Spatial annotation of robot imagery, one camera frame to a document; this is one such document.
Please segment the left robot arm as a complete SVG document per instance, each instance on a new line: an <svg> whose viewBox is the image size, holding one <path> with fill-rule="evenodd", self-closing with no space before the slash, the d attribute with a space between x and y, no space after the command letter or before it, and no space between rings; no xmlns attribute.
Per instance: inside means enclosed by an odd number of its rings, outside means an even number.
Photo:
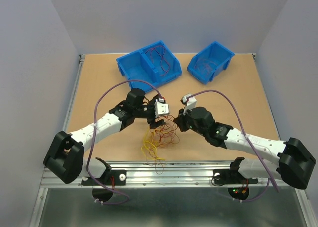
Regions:
<svg viewBox="0 0 318 227"><path fill-rule="evenodd" d="M101 140L131 125L136 118L146 119L151 129L161 126L163 121L157 118L169 114L166 100L159 95L147 102L144 99L145 92L133 88L125 100L99 120L77 131L58 132L44 158L44 166L65 184L78 177L93 177L99 184L106 184L110 180L110 165L100 158L85 159L84 154L93 151Z"/></svg>

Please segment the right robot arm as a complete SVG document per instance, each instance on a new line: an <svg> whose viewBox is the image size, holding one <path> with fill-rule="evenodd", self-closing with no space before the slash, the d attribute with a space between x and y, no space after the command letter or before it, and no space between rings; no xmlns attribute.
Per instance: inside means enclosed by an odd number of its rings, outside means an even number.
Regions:
<svg viewBox="0 0 318 227"><path fill-rule="evenodd" d="M308 186L316 160L304 144L296 139L270 140L216 122L204 107L180 109L174 122L182 132L192 130L213 146L254 154L257 159L238 157L230 165L229 178L233 182L243 179L268 178L282 180L296 189Z"/></svg>

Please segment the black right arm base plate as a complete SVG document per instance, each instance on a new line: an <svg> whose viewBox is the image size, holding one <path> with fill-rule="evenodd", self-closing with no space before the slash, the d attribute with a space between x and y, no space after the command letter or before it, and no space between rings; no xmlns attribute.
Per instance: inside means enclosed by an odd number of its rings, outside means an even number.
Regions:
<svg viewBox="0 0 318 227"><path fill-rule="evenodd" d="M212 183L221 185L243 185L243 184L258 184L258 179L245 178L238 171L230 169L214 169Z"/></svg>

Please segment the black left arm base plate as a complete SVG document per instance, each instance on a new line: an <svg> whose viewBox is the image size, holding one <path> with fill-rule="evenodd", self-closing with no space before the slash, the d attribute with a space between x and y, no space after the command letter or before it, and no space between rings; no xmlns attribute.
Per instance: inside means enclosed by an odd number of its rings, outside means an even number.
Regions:
<svg viewBox="0 0 318 227"><path fill-rule="evenodd" d="M126 185L126 176L127 171L124 169L111 170L107 171L100 178L96 179L105 186L125 186ZM88 177L86 180L82 180L81 184L83 186L97 186L96 183L91 177Z"/></svg>

